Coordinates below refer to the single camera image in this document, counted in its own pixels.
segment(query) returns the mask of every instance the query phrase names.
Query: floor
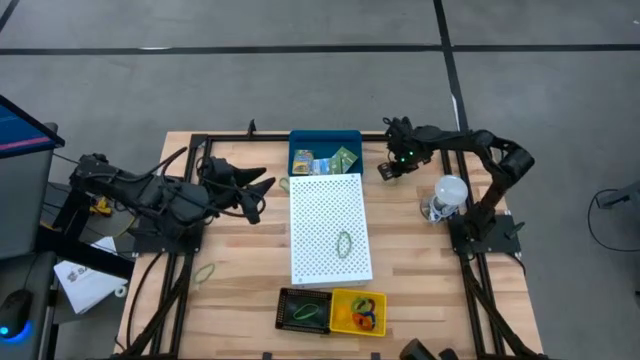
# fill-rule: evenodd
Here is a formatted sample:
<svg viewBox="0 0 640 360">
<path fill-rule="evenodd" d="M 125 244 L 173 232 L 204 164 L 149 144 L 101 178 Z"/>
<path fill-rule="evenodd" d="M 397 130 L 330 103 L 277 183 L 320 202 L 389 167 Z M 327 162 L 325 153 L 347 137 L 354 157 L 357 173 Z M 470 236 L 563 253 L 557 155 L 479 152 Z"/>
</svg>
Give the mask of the floor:
<svg viewBox="0 0 640 360">
<path fill-rule="evenodd" d="M 564 359 L 637 358 L 640 308 L 633 293 L 639 256 L 592 241 L 586 211 L 597 190 L 640 179 L 640 2 L 442 3 L 463 120 L 518 141 L 536 158 L 507 198 L 517 219 L 527 223 L 521 233 L 524 262 L 545 352 Z M 41 121 L 57 122 L 67 140 L 59 153 L 69 157 L 102 152 L 123 168 L 144 169 L 158 160 L 167 131 L 241 130 L 254 118 L 261 130 L 382 130 L 383 116 L 402 115 L 415 124 L 457 126 L 451 67 L 448 72 L 440 51 L 210 51 L 438 45 L 431 0 L 0 0 L 0 6 L 0 12 L 15 6 L 0 18 L 0 93 Z M 564 46 L 591 44 L 621 45 Z M 456 45 L 563 46 L 463 52 Z M 3 53 L 178 46 L 209 50 Z M 56 161 L 51 180 L 65 182 L 71 169 Z M 637 220 L 623 205 L 595 211 L 593 228 L 607 244 L 640 248 Z M 111 354 L 122 306 L 111 298 L 64 324 L 56 358 Z"/>
</svg>

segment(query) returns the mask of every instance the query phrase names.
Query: wooden tabletop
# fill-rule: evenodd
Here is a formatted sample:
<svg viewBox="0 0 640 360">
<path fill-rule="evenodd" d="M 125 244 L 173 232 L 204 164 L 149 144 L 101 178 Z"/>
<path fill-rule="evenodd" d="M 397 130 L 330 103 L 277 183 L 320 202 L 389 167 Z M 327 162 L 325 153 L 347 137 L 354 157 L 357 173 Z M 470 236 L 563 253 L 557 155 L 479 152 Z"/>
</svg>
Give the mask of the wooden tabletop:
<svg viewBox="0 0 640 360">
<path fill-rule="evenodd" d="M 167 134 L 162 158 L 189 144 L 191 132 Z M 266 177 L 287 176 L 287 142 L 219 142 L 212 154 L 237 167 L 265 166 Z M 456 173 L 455 156 L 451 154 Z M 363 143 L 363 190 L 368 222 L 373 280 L 364 289 L 388 297 L 384 338 L 346 334 L 315 335 L 276 330 L 278 293 L 291 284 L 289 198 L 276 183 L 267 193 L 267 208 L 258 225 L 230 217 L 216 219 L 205 229 L 194 269 L 214 263 L 213 275 L 189 289 L 180 359 L 369 358 L 379 352 L 396 359 L 418 338 L 433 353 L 453 348 L 461 359 L 475 358 L 469 315 L 458 257 L 451 250 L 446 225 L 428 224 L 419 211 L 422 197 L 433 193 L 443 175 L 440 155 L 408 176 L 384 182 L 376 167 L 387 161 L 384 143 Z M 491 183 L 480 161 L 467 156 L 474 198 Z M 167 171 L 184 173 L 186 155 Z M 506 209 L 504 202 L 501 210 Z M 125 342 L 127 316 L 134 290 L 153 255 L 136 261 L 118 340 Z M 133 317 L 132 339 L 156 311 L 166 255 L 155 265 L 141 290 Z M 542 351 L 522 269 L 504 255 L 488 255 L 497 306 L 513 330 L 534 351 Z M 176 266 L 179 273 L 181 262 Z M 480 311 L 487 351 L 492 351 L 486 315 Z M 173 310 L 165 324 L 162 349 L 169 349 Z"/>
</svg>

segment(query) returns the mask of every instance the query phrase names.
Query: yellow tray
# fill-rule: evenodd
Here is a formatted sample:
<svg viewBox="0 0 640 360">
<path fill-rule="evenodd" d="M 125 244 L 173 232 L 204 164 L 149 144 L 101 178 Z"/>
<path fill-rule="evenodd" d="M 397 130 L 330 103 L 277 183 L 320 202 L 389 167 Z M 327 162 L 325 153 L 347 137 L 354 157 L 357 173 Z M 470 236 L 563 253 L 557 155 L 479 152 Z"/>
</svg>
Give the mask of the yellow tray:
<svg viewBox="0 0 640 360">
<path fill-rule="evenodd" d="M 351 304 L 359 297 L 367 297 L 375 301 L 373 313 L 376 326 L 372 331 L 361 330 L 351 318 Z M 366 336 L 384 336 L 387 333 L 387 296 L 359 290 L 334 289 L 331 299 L 331 315 L 329 328 L 332 332 L 341 332 Z"/>
</svg>

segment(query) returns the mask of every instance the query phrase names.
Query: white container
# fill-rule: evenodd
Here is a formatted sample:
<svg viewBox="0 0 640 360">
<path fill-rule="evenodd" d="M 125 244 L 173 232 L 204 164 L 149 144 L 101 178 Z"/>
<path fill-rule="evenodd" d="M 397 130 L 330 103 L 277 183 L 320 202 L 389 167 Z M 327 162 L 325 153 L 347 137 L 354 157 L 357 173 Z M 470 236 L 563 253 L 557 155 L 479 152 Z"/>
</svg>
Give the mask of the white container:
<svg viewBox="0 0 640 360">
<path fill-rule="evenodd" d="M 361 286 L 373 279 L 360 174 L 292 176 L 291 283 L 296 288 Z M 344 237 L 351 237 L 347 251 Z"/>
</svg>

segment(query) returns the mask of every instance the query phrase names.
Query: black tray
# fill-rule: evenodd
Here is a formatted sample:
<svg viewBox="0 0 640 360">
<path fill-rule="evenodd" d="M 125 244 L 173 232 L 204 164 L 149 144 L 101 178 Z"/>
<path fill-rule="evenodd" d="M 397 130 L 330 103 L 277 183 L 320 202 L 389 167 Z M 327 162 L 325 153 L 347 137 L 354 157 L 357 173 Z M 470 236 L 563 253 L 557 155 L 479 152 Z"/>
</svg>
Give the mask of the black tray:
<svg viewBox="0 0 640 360">
<path fill-rule="evenodd" d="M 295 320 L 293 314 L 306 304 L 318 305 L 320 311 L 308 319 Z M 276 329 L 314 334 L 329 334 L 331 293 L 312 290 L 280 289 Z"/>
</svg>

